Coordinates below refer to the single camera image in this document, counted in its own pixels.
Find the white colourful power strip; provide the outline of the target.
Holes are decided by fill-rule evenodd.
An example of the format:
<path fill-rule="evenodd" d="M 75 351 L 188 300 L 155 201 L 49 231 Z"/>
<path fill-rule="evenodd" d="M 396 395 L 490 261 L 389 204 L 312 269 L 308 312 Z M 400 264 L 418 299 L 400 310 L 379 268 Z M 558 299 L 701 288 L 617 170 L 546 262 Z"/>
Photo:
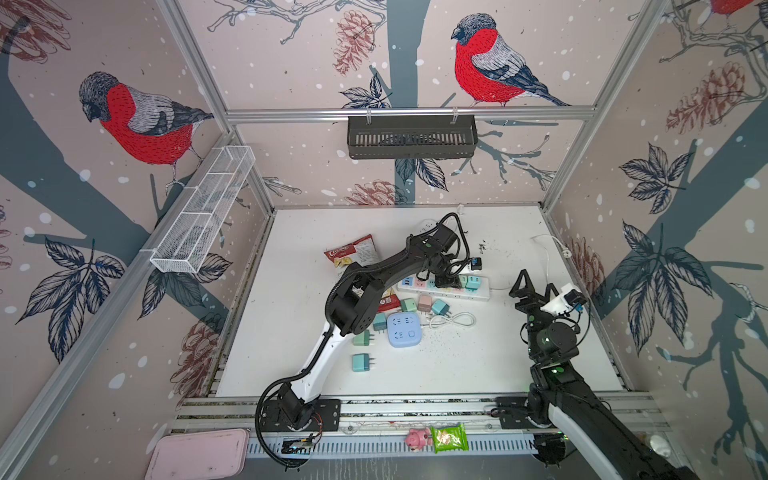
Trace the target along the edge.
<path fill-rule="evenodd" d="M 410 276 L 397 283 L 395 289 L 402 293 L 425 294 L 431 297 L 460 300 L 487 302 L 491 298 L 489 279 L 473 275 L 460 275 L 458 284 L 449 286 L 438 286 L 434 275 L 430 275 L 427 280 Z"/>

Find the red white snack bag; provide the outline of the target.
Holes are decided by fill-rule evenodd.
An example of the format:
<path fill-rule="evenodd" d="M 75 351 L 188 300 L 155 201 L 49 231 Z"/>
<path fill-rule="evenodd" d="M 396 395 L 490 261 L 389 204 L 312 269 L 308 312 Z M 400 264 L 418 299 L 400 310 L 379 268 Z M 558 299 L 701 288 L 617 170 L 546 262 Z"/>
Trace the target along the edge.
<path fill-rule="evenodd" d="M 340 247 L 326 250 L 324 255 L 334 265 L 337 278 L 341 278 L 345 270 L 353 263 L 368 266 L 382 260 L 371 234 Z"/>

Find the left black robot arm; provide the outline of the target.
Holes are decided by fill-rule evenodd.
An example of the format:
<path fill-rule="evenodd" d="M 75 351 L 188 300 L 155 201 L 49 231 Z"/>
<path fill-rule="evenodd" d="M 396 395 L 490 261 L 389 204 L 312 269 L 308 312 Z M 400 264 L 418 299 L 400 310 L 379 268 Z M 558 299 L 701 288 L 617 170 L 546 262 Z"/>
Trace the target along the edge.
<path fill-rule="evenodd" d="M 349 265 L 331 289 L 324 306 L 328 329 L 313 354 L 296 374 L 270 383 L 255 410 L 254 431 L 265 431 L 266 406 L 274 401 L 278 423 L 301 429 L 312 421 L 325 381 L 345 342 L 373 323 L 386 290 L 401 280 L 428 273 L 450 286 L 459 286 L 459 274 L 471 262 L 469 243 L 460 216 L 451 212 L 431 229 L 406 239 L 397 254 L 377 263 Z"/>

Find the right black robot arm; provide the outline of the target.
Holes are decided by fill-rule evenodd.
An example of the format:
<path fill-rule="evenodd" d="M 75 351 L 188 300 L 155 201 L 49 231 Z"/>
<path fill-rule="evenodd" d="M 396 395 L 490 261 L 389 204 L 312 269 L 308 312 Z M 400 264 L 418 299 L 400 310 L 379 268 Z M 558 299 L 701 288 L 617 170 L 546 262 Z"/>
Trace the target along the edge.
<path fill-rule="evenodd" d="M 509 296 L 526 316 L 528 358 L 532 361 L 527 418 L 565 434 L 602 479 L 695 479 L 687 466 L 676 467 L 627 428 L 598 398 L 571 360 L 578 355 L 576 321 L 568 315 L 586 304 L 573 288 L 560 293 L 549 283 L 543 294 L 527 270 L 520 271 Z"/>

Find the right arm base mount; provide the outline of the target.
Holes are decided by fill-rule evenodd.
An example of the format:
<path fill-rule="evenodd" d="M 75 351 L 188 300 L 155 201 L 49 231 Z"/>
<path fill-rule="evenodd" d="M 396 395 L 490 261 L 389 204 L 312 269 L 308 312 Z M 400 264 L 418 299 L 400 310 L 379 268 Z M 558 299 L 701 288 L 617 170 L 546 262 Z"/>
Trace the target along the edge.
<path fill-rule="evenodd" d="M 526 396 L 501 396 L 495 398 L 492 417 L 497 418 L 502 430 L 532 430 L 549 428 L 549 423 L 537 423 L 531 418 Z"/>

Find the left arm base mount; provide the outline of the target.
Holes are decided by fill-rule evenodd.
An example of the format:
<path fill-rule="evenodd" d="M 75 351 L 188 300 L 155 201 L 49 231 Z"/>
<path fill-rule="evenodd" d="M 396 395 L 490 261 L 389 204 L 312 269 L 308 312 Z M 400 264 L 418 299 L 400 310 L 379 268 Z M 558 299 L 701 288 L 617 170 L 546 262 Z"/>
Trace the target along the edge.
<path fill-rule="evenodd" d="M 296 408 L 284 406 L 281 400 L 267 400 L 256 414 L 255 425 L 262 432 L 310 431 L 336 432 L 339 429 L 341 401 L 320 398 Z"/>

